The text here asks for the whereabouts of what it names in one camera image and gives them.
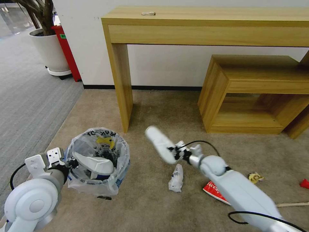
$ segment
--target white plant pot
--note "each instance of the white plant pot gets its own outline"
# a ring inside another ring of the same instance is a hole
[[[44,65],[50,75],[64,76],[71,73],[68,62],[65,59],[57,35],[35,36],[43,32],[43,29],[36,29],[30,32],[30,37],[41,55]]]

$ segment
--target red packaging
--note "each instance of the red packaging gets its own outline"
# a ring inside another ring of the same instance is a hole
[[[231,204],[221,195],[221,193],[220,193],[220,192],[218,191],[218,189],[217,189],[217,186],[216,186],[213,182],[209,181],[209,182],[207,183],[207,185],[205,185],[205,187],[203,188],[203,190],[204,190],[207,194],[209,194],[209,195],[211,195],[212,197],[216,198],[217,200],[220,200],[220,201],[224,202],[225,204],[231,205]]]
[[[309,189],[309,181],[307,179],[304,179],[299,185],[300,187]]]

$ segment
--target trash can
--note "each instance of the trash can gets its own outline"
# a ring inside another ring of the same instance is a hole
[[[81,80],[80,73],[78,71],[77,65],[75,63],[73,54],[71,52],[69,43],[68,43],[67,38],[64,34],[62,26],[52,26],[51,28],[57,34],[57,38],[58,38],[60,46],[63,50],[64,56],[65,56],[65,58],[68,62],[68,65],[69,65],[69,68],[72,72],[73,78],[74,78],[75,82],[78,82],[79,80]]]
[[[104,127],[90,128],[72,139],[65,154],[65,160],[72,159],[75,152],[85,157],[106,158],[112,161],[115,168],[114,172],[108,176],[98,176],[92,179],[91,171],[79,164],[78,168],[72,169],[68,176],[68,187],[95,196],[117,195],[130,166],[130,151],[127,142],[112,130]]]

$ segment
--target baseboard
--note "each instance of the baseboard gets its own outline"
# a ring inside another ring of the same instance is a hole
[[[84,89],[115,89],[114,85],[84,85]],[[132,85],[134,90],[181,90],[181,91],[201,91],[200,86],[150,86]]]

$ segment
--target gray carpet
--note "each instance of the gray carpet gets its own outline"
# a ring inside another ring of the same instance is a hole
[[[10,192],[9,179],[24,159],[45,151],[83,91],[72,77],[48,74],[28,33],[0,41],[0,204]],[[15,185],[26,180],[22,168]]]

